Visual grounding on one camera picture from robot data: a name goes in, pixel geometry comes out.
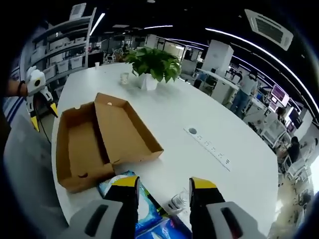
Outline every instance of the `white flower pot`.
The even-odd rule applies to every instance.
[[[153,91],[158,85],[157,79],[154,79],[151,74],[141,74],[140,75],[140,88],[146,91]]]

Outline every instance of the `air conditioner vent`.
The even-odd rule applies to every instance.
[[[279,23],[257,12],[245,9],[252,30],[288,50],[294,35]]]
[[[281,39],[283,38],[283,32],[278,30],[276,27],[271,26],[270,24],[266,23],[263,20],[256,19],[258,30],[275,40],[276,42],[280,43]]]

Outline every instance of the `led light strip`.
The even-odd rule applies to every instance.
[[[243,66],[243,65],[241,65],[241,64],[239,64],[239,66],[241,66],[242,68],[244,68],[244,69],[246,69],[247,71],[251,72],[251,70],[248,69],[247,67],[245,67],[245,66]]]
[[[90,36],[93,34],[93,31],[96,29],[96,27],[98,26],[98,24],[100,23],[100,21],[102,20],[102,18],[104,17],[104,15],[105,15],[105,13],[102,13],[102,14],[100,15],[99,19],[96,21],[96,23],[95,23],[93,29],[92,29],[91,32],[90,32]]]
[[[206,47],[208,47],[208,45],[200,44],[200,43],[198,43],[198,42],[193,42],[193,41],[186,41],[186,40],[180,40],[180,39],[174,39],[174,38],[168,38],[168,40],[172,40],[172,41],[184,41],[184,42],[189,42],[189,43],[193,43],[193,44],[197,44],[197,45],[201,45],[201,46],[206,46]]]
[[[149,27],[144,27],[143,29],[160,28],[160,27],[172,27],[172,26],[173,26],[173,25],[149,26]]]
[[[274,55],[272,55],[270,52],[266,51],[265,49],[261,48],[260,46],[254,44],[254,43],[252,43],[252,42],[250,42],[250,41],[248,41],[248,40],[245,40],[245,39],[243,39],[243,38],[241,38],[241,37],[239,37],[239,36],[235,36],[235,35],[233,35],[233,34],[230,34],[230,33],[227,33],[227,32],[223,32],[223,31],[219,31],[219,30],[215,30],[215,29],[211,29],[211,28],[205,28],[205,29],[208,30],[208,31],[213,31],[213,32],[221,33],[221,34],[224,34],[224,35],[227,35],[227,36],[234,37],[234,38],[239,39],[239,40],[241,40],[241,41],[244,41],[244,42],[246,42],[246,43],[248,43],[248,44],[250,44],[250,45],[256,47],[257,49],[261,50],[262,52],[266,53],[267,55],[269,55],[271,58],[273,58],[275,61],[277,61],[281,66],[283,66],[283,67],[299,82],[299,84],[303,87],[303,89],[306,91],[306,93],[308,94],[308,96],[309,96],[310,99],[312,100],[312,102],[313,102],[313,104],[314,104],[316,110],[317,110],[318,113],[319,113],[319,107],[318,107],[318,105],[316,104],[316,102],[315,102],[313,96],[312,96],[312,95],[310,94],[310,92],[308,91],[308,89],[307,89],[307,88],[305,87],[305,85],[301,82],[301,80],[298,78],[298,76],[297,76],[294,72],[292,72],[292,70],[290,70],[290,69],[288,68],[288,66],[286,66],[283,62],[281,62],[277,57],[275,57]]]

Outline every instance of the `potted plant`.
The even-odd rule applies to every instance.
[[[180,74],[180,62],[177,57],[158,49],[141,48],[131,51],[126,62],[132,64],[132,73],[141,78],[141,88],[155,90],[158,82],[165,79],[173,81]]]

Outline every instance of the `power strip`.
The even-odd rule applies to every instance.
[[[191,135],[201,146],[210,152],[229,172],[231,171],[231,162],[225,154],[219,152],[211,141],[205,138],[193,127],[184,128],[184,130]]]

